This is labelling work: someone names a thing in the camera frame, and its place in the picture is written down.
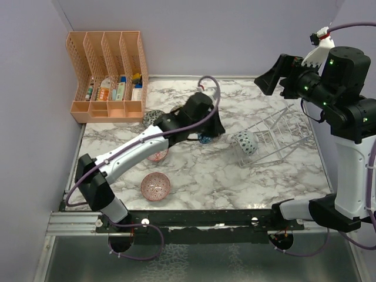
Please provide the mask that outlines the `blue triangle pattern bowl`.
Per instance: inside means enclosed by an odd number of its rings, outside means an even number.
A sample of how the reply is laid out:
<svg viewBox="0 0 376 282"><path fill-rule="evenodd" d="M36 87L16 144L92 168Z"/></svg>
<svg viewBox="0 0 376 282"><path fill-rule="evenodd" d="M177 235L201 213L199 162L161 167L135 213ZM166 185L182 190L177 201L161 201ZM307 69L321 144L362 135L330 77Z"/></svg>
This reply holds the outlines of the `blue triangle pattern bowl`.
<svg viewBox="0 0 376 282"><path fill-rule="evenodd" d="M197 134L197 139L198 139L199 143L201 143L203 145L209 144L213 141L212 137L204 136L202 133Z"/></svg>

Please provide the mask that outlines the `blue floral pattern bowl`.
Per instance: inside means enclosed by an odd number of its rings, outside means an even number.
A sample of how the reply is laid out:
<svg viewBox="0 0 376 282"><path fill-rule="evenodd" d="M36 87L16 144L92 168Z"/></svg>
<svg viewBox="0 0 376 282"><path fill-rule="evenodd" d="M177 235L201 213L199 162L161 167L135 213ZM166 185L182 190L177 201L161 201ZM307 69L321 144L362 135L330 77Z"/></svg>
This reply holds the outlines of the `blue floral pattern bowl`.
<svg viewBox="0 0 376 282"><path fill-rule="evenodd" d="M242 151L251 156L255 154L259 148L259 140L257 136L248 130L243 130L234 134L235 141L239 144Z"/></svg>

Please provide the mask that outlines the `red geometric pattern bowl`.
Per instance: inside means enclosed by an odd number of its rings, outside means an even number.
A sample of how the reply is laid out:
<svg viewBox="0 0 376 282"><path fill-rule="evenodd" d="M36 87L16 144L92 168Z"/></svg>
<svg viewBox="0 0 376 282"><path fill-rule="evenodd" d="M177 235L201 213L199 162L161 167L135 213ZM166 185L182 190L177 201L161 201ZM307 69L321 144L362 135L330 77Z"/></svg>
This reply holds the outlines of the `red geometric pattern bowl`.
<svg viewBox="0 0 376 282"><path fill-rule="evenodd" d="M146 159L151 161L151 162L159 162L167 156L168 152L169 152L168 149L162 150L162 151L159 151L157 153L154 153L154 154L148 156Z"/></svg>

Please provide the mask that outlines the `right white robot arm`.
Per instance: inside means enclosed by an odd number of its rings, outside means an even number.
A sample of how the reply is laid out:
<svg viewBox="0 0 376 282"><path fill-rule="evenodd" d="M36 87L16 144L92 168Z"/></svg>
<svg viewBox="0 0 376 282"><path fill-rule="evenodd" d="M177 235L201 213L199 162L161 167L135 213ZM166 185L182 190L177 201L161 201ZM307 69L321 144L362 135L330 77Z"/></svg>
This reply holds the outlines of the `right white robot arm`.
<svg viewBox="0 0 376 282"><path fill-rule="evenodd" d="M361 95L371 60L347 46L331 48L324 58L324 69L319 70L306 66L301 57L282 54L255 80L265 95L279 85L283 98L319 107L320 121L330 125L338 153L337 191L274 204L270 223L277 230L302 219L348 233L374 217L375 100Z"/></svg>

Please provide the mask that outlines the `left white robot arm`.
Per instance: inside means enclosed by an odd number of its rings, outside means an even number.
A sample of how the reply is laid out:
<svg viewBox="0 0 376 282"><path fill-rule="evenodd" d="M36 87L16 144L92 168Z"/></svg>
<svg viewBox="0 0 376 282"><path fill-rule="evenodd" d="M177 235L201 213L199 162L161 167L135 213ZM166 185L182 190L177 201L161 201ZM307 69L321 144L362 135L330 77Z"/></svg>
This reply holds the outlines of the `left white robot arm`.
<svg viewBox="0 0 376 282"><path fill-rule="evenodd" d="M79 159L75 187L94 212L109 218L114 230L121 232L129 227L126 206L119 200L110 185L130 168L147 157L187 140L192 133L217 137L225 130L221 125L218 105L220 98L212 100L196 92L179 109L178 113L160 115L139 136L124 145L96 158L85 154Z"/></svg>

